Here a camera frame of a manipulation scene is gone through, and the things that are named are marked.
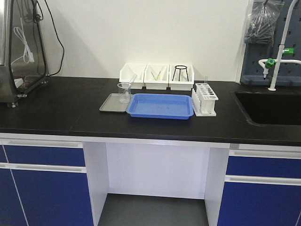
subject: stainless steel tray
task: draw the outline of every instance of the stainless steel tray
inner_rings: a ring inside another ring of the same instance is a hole
[[[119,98],[118,93],[111,93],[99,110],[101,112],[126,112],[129,103],[122,103]]]

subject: green valve handle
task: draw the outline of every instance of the green valve handle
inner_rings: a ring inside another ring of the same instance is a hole
[[[293,54],[293,48],[285,48],[283,55],[292,55]]]
[[[272,58],[269,58],[268,60],[267,60],[267,62],[265,62],[265,68],[271,68],[272,66],[274,66],[275,65],[275,63],[276,63],[276,61],[274,60],[274,59],[272,59]]]

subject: white pipe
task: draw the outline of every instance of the white pipe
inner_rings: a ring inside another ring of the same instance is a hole
[[[268,59],[261,59],[258,61],[259,65],[263,68],[263,77],[266,78],[267,74],[269,73],[269,69],[265,67],[265,62],[267,62]],[[301,60],[280,60],[281,63],[294,63],[301,65]]]
[[[268,88],[268,90],[270,90],[270,91],[276,91],[275,84],[276,84],[276,80],[277,80],[277,76],[278,76],[278,71],[279,71],[279,67],[280,67],[280,63],[281,63],[282,54],[284,51],[284,44],[285,44],[285,39],[286,39],[287,31],[288,31],[288,26],[289,26],[289,23],[291,20],[294,5],[296,4],[297,1],[298,0],[292,1],[291,5],[288,9],[288,12],[287,12],[285,26],[284,26],[284,30],[283,30],[283,34],[282,34],[282,39],[281,39],[281,43],[279,45],[279,51],[278,51],[277,58],[276,58],[277,62],[276,62],[275,68],[274,68],[271,86]]]

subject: lab bench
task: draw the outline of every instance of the lab bench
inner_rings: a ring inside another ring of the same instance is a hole
[[[210,226],[280,222],[282,205],[296,224],[301,126],[248,123],[230,92],[249,88],[233,82],[209,82],[216,117],[99,112],[117,83],[51,77],[17,108],[0,105],[0,224],[96,226],[108,193],[202,199]]]

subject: black countertop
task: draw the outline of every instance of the black countertop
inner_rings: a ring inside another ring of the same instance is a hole
[[[210,81],[217,94],[216,117],[188,120],[133,118],[127,113],[100,112],[110,93],[117,92],[118,79],[51,77],[19,101],[17,108],[0,104],[0,132],[82,137],[123,137],[301,146],[301,126],[255,125],[232,96],[232,91],[267,90],[234,82]],[[298,92],[299,88],[277,88]],[[132,90],[132,93],[186,94],[191,91]]]

